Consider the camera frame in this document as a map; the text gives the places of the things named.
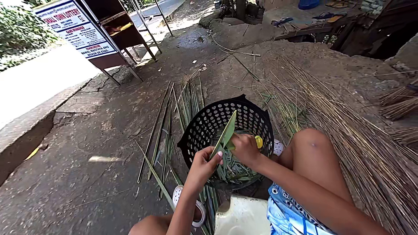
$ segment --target hand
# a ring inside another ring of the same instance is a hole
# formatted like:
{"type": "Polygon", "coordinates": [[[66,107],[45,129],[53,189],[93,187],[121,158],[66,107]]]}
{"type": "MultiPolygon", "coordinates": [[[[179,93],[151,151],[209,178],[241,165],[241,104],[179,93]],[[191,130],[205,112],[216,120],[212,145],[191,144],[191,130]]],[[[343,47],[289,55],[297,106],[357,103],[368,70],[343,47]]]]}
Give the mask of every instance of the hand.
{"type": "Polygon", "coordinates": [[[231,150],[231,153],[243,164],[257,171],[260,160],[266,156],[259,152],[255,137],[253,135],[234,133],[230,141],[235,145],[235,150],[231,150]]]}
{"type": "Polygon", "coordinates": [[[185,189],[187,188],[193,193],[200,193],[209,177],[215,171],[218,163],[223,164],[221,151],[216,153],[209,162],[207,161],[214,149],[215,147],[209,146],[194,155],[193,163],[191,164],[186,183],[184,184],[185,189]]]}

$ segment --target stick bundle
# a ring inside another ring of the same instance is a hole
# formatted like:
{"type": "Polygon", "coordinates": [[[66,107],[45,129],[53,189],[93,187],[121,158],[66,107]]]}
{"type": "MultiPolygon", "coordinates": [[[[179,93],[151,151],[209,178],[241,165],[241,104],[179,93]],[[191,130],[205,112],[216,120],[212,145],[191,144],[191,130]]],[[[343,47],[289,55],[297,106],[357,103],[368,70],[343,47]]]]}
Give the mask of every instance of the stick bundle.
{"type": "Polygon", "coordinates": [[[412,145],[418,143],[418,128],[408,128],[390,133],[392,138],[403,145],[412,145]]]}
{"type": "MultiPolygon", "coordinates": [[[[418,84],[418,79],[416,79],[415,81],[413,81],[411,83],[411,85],[415,85],[418,84]]],[[[380,105],[381,106],[387,106],[387,105],[393,105],[396,104],[398,102],[401,102],[405,99],[408,99],[408,97],[410,96],[415,96],[416,95],[416,91],[407,88],[406,86],[392,92],[389,93],[387,95],[383,95],[379,98],[380,101],[380,105]]]]}
{"type": "Polygon", "coordinates": [[[380,113],[385,118],[397,120],[416,108],[418,108],[418,97],[405,100],[397,104],[386,106],[380,110],[380,113]]]}

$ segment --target signboard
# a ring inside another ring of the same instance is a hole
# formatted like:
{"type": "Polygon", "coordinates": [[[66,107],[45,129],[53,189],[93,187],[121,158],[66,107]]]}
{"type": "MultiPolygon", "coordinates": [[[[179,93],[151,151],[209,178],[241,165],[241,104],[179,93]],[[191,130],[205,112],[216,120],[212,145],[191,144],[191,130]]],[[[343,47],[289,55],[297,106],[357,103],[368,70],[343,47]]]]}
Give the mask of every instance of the signboard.
{"type": "Polygon", "coordinates": [[[117,53],[74,0],[54,1],[34,12],[87,59],[117,53]]]}

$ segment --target perforated basket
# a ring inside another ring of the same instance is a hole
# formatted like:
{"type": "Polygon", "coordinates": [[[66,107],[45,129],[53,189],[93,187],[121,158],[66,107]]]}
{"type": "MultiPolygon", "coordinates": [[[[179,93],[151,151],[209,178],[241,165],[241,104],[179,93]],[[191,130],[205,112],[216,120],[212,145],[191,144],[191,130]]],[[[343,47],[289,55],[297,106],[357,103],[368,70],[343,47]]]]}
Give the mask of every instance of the perforated basket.
{"type": "MultiPolygon", "coordinates": [[[[212,139],[219,130],[225,128],[234,110],[237,110],[235,130],[247,130],[253,135],[261,136],[263,139],[261,153],[265,156],[271,155],[274,148],[274,137],[268,112],[261,110],[242,94],[238,97],[211,103],[193,117],[181,140],[177,143],[189,169],[194,154],[212,144],[212,139]]],[[[241,184],[227,184],[211,177],[207,184],[217,189],[241,189],[254,183],[260,177],[261,175],[257,174],[251,180],[243,181],[241,184]]]]}

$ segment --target wooden stand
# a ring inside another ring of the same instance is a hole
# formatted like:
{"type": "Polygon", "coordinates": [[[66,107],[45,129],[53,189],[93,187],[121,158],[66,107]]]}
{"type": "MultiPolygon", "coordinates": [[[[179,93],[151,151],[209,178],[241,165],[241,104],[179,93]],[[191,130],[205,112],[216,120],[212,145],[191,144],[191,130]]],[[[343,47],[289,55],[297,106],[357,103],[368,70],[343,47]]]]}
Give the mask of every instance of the wooden stand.
{"type": "Polygon", "coordinates": [[[99,68],[106,76],[111,78],[117,85],[120,85],[119,82],[107,73],[105,69],[126,65],[135,78],[142,81],[133,70],[133,66],[136,66],[138,62],[126,48],[143,44],[154,61],[157,61],[157,58],[136,29],[119,0],[77,0],[77,2],[117,50],[116,54],[90,59],[89,61],[99,68]],[[127,58],[123,56],[122,50],[124,50],[132,60],[133,65],[131,65],[127,58]]]}

